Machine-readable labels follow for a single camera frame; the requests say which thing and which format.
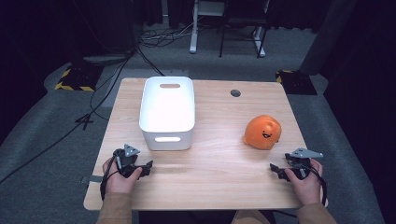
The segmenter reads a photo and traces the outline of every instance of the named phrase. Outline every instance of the sleeve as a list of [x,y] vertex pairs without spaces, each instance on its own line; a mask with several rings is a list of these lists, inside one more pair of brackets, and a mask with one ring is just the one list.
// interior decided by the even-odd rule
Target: sleeve
[[336,223],[332,215],[321,203],[311,203],[300,208],[297,211],[297,218],[301,224],[321,223],[333,224]]
[[97,224],[131,224],[132,197],[127,193],[108,193],[103,200]]

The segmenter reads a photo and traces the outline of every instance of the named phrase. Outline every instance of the orange stuffed toy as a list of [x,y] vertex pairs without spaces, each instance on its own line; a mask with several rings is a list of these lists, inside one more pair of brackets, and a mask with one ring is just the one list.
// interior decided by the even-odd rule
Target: orange stuffed toy
[[279,122],[268,115],[261,115],[247,125],[244,143],[258,149],[270,150],[280,138],[282,128]]

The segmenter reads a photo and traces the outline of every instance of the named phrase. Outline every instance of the black chair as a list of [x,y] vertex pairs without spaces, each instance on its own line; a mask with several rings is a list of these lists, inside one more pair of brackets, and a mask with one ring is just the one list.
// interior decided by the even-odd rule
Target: black chair
[[269,24],[265,14],[265,0],[225,0],[223,22],[222,22],[222,35],[221,35],[221,47],[219,57],[221,58],[225,30],[228,28],[244,28],[244,27],[255,27],[251,33],[252,37],[249,41],[257,41],[253,38],[253,34],[258,31],[258,28],[263,29],[260,47],[258,48],[257,58],[260,58],[260,52],[262,51],[262,44],[264,42],[265,35],[269,28]]

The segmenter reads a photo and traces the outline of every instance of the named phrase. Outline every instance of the white desk leg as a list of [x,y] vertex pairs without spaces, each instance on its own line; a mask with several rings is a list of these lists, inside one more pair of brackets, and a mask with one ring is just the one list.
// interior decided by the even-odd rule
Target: white desk leg
[[[260,39],[260,34],[262,33],[262,28],[258,27],[257,30],[254,32],[253,34],[253,38],[254,38],[254,43],[256,44],[256,48],[257,51],[259,51],[260,49],[260,43],[261,43],[261,39]],[[262,51],[260,51],[260,57],[265,57],[265,51],[264,48],[262,48]]]
[[197,39],[198,39],[198,0],[194,3],[194,15],[193,15],[193,25],[190,43],[190,53],[197,52]]

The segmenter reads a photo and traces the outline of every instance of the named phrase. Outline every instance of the table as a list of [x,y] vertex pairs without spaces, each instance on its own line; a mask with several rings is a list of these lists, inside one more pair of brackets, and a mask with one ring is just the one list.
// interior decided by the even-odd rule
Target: table
[[[191,43],[190,43],[190,53],[197,52],[197,41],[198,41],[198,16],[222,16],[224,11],[224,2],[209,2],[209,1],[201,1],[194,0],[194,11],[192,15],[192,33],[191,33]],[[262,32],[262,28],[258,27],[257,30],[253,33],[252,38],[254,39],[254,43],[256,45],[256,49],[260,50],[260,34]],[[265,56],[264,48],[260,51],[260,57]]]
[[[152,151],[139,129],[144,78],[125,78],[93,175],[116,148],[129,144],[141,150],[137,163],[154,160],[151,174],[134,188],[134,210],[282,209],[299,207],[291,183],[280,180],[269,163],[289,167],[285,153],[305,147],[282,86],[276,82],[194,80],[196,119],[190,149]],[[239,90],[239,97],[231,96]],[[267,114],[282,125],[272,150],[258,150],[242,141],[246,126]],[[100,184],[91,182],[84,206],[99,210]]]

